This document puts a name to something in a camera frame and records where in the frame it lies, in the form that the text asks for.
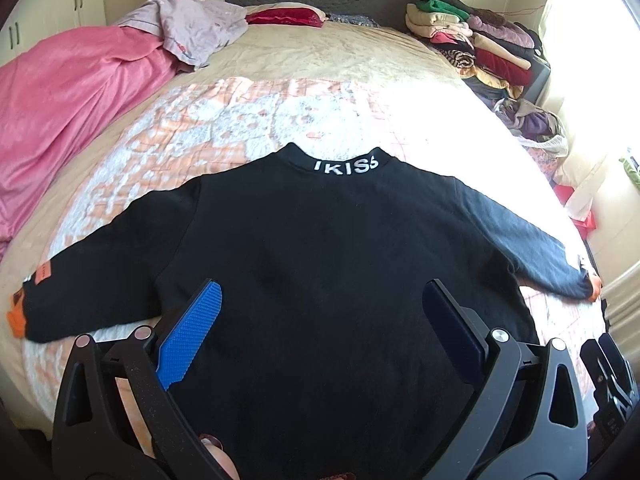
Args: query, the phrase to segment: sweatshirt sleeve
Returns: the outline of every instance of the sweatshirt sleeve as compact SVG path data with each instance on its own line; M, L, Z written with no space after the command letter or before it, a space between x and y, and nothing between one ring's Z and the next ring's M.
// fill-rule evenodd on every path
M159 316L155 280L173 259L199 195L199 178L152 191L41 265L12 297L14 336L49 342Z
M571 266L559 240L461 182L456 182L456 193L468 218L507 257L516 274L560 296L597 299L600 279L582 265Z

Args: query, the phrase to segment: mattress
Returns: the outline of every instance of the mattress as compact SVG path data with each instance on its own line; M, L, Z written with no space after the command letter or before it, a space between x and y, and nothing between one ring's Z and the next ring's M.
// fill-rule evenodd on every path
M318 113L306 118L300 111L300 103L315 97L348 112L326 139L308 126L326 118ZM214 54L209 66L175 77L60 172L0 262L0 298L9 298L39 263L108 222L146 190L179 186L197 174L223 171L277 150L290 133L260 129L269 122L260 121L270 117L265 102L288 110L296 123L291 135L297 137L292 138L310 155L336 160L381 145L415 166L457 177L537 225L565 245L572 264L587 256L535 163L438 54L385 28L251 25L235 44ZM240 110L234 120L261 133L246 134L234 144L212 115L193 130L203 135L200 140L185 135L189 107L202 112L213 104L215 118ZM330 127L323 124L325 130ZM158 154L152 149L158 146L170 157L154 158ZM586 396L593 385L578 354L587 338L604 332L600 302L566 300L527 283L521 290L541 342L557 336L567 343ZM8 308L8 301L0 302L2 313ZM101 330L95 337L125 337L136 325ZM44 345L16 340L8 324L0 322L0 365L7 375L0 378L0 396L20 427L50 434L72 343L72 338ZM120 387L136 434L149 449L128 386L122 382Z

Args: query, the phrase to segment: orange cuff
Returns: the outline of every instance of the orange cuff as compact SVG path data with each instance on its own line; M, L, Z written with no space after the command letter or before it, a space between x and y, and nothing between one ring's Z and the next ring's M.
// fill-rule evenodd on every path
M591 282L591 287L593 288L593 294L589 298L589 301L593 303L600 297L600 291L602 290L602 280L597 274L589 273L589 280Z
M21 288L18 292L12 294L9 301L11 302L11 310L6 313L6 320L9 322L14 337L22 339L27 332L27 320L22 309L24 289Z

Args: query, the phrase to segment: blue gripper pad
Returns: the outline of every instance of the blue gripper pad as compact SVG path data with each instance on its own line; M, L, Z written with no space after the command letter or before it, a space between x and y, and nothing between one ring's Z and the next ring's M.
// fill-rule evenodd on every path
M156 372L165 390L184 378L221 307L222 290L216 282L210 282L162 342Z

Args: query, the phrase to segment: silver screw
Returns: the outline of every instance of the silver screw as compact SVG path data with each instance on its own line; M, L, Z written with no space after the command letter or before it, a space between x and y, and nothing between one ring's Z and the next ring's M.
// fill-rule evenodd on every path
M493 332L491 332L491 337L493 337L500 343L506 343L509 340L509 334L507 334L501 328L496 328Z
M560 338L554 338L551 344L554 346L556 350L562 351L566 349L566 343L562 341Z
M151 335L151 329L148 326L139 326L133 335L136 339L144 341Z
M81 336L78 336L78 339L76 339L76 346L84 348L89 344L89 341L91 341L91 338L87 334L82 334Z

